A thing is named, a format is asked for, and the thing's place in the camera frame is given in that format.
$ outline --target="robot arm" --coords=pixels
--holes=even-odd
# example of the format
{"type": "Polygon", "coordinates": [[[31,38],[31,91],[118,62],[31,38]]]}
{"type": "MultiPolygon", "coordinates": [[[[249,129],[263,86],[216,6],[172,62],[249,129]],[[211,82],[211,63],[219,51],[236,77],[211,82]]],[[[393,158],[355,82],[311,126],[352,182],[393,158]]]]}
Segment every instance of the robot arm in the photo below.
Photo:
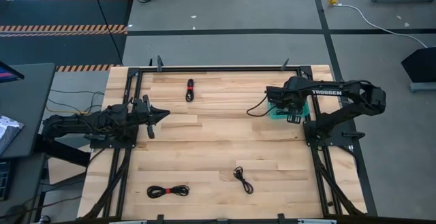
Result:
{"type": "Polygon", "coordinates": [[[170,111],[160,110],[150,105],[145,95],[143,100],[133,101],[133,110],[129,112],[128,104],[108,106],[101,112],[91,115],[59,116],[53,115],[43,122],[42,135],[49,140],[71,133],[89,135],[105,135],[116,141],[131,137],[138,125],[147,125],[147,132],[151,139],[155,137],[152,125],[170,114],[170,111]]]}
{"type": "Polygon", "coordinates": [[[364,80],[327,82],[291,77],[281,88],[266,87],[268,101],[279,109],[287,108],[290,114],[302,114],[308,95],[346,97],[353,101],[331,114],[322,113],[317,117],[314,133],[321,138],[329,137],[329,132],[339,123],[361,114],[369,116],[381,114],[386,108],[386,93],[364,80]]]}

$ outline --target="wooden tabletop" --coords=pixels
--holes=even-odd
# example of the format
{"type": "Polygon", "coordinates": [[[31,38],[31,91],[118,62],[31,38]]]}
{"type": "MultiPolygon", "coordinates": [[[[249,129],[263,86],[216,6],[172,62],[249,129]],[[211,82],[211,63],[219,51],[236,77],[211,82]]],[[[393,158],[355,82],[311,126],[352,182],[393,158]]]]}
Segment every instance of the wooden tabletop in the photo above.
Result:
{"type": "MultiPolygon", "coordinates": [[[[122,103],[127,70],[110,70],[103,107],[122,103]]],[[[332,80],[329,66],[313,65],[312,70],[314,80],[332,80]]],[[[278,213],[286,218],[322,217],[302,125],[245,113],[265,96],[265,86],[283,86],[294,75],[291,71],[144,74],[140,96],[147,94],[153,106],[170,110],[171,115],[155,127],[154,140],[148,139],[146,127],[140,126],[138,144],[131,154],[123,219],[154,220],[158,214],[165,219],[274,219],[278,213]],[[195,81],[195,99],[187,103],[190,78],[195,81]],[[253,194],[246,194],[233,177],[236,166],[244,168],[253,194]],[[169,194],[151,199],[146,194],[151,185],[188,185],[191,190],[187,197],[169,194]]],[[[318,99],[322,112],[339,109],[336,97],[318,99]]],[[[266,109],[264,103],[253,113],[266,109]]],[[[106,149],[89,166],[79,217],[106,188],[112,154],[113,150],[106,149]]],[[[366,211],[353,157],[335,147],[330,147],[330,155],[338,185],[357,208],[366,211]]],[[[111,214],[117,197],[115,189],[111,214]]]]}

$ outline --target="red and black cable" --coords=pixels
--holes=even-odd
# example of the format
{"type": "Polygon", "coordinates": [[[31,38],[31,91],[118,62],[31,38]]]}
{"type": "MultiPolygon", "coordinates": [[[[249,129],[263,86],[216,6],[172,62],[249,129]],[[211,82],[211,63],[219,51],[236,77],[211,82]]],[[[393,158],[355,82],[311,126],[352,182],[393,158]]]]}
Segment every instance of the red and black cable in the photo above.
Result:
{"type": "Polygon", "coordinates": [[[173,193],[179,196],[186,196],[189,194],[189,187],[185,185],[175,186],[170,189],[165,189],[159,186],[151,186],[147,189],[149,198],[158,198],[165,194],[173,193]]]}
{"type": "Polygon", "coordinates": [[[186,101],[193,101],[193,79],[188,80],[188,89],[186,91],[186,101]]]}

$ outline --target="monitor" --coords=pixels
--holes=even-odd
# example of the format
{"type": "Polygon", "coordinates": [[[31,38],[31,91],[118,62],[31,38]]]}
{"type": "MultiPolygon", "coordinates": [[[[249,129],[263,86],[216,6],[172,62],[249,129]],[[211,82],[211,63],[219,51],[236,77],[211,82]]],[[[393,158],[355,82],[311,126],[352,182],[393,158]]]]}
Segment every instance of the monitor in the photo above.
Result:
{"type": "Polygon", "coordinates": [[[0,61],[0,83],[22,80],[25,76],[0,61]]]}

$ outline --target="concrete floor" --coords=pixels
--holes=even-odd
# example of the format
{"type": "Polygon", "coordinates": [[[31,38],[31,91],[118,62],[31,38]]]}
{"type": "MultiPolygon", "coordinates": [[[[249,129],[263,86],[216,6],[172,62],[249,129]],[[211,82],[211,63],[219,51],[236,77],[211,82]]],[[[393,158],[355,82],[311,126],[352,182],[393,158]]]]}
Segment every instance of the concrete floor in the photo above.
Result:
{"type": "MultiPolygon", "coordinates": [[[[373,23],[387,29],[436,28],[435,3],[374,4],[371,0],[339,0],[359,7],[373,23]]],[[[328,7],[330,29],[370,29],[358,12],[328,7]]],[[[154,0],[134,1],[130,31],[196,29],[321,29],[314,0],[154,0]]],[[[415,35],[436,46],[436,35],[415,35]]],[[[414,40],[393,35],[333,35],[344,79],[365,79],[388,96],[386,112],[356,119],[364,159],[379,216],[435,219],[436,146],[433,143],[436,94],[410,93],[400,62],[421,48],[414,40]]],[[[127,38],[125,65],[147,65],[161,55],[166,65],[330,64],[323,35],[167,35],[127,38]]],[[[58,73],[53,88],[104,91],[108,72],[58,73]]],[[[50,98],[80,109],[90,96],[51,93],[50,98]]],[[[51,109],[64,110],[49,103],[51,109]]],[[[80,195],[81,189],[56,191],[53,202],[80,195]]],[[[77,203],[44,210],[53,221],[71,220],[77,203]]]]}

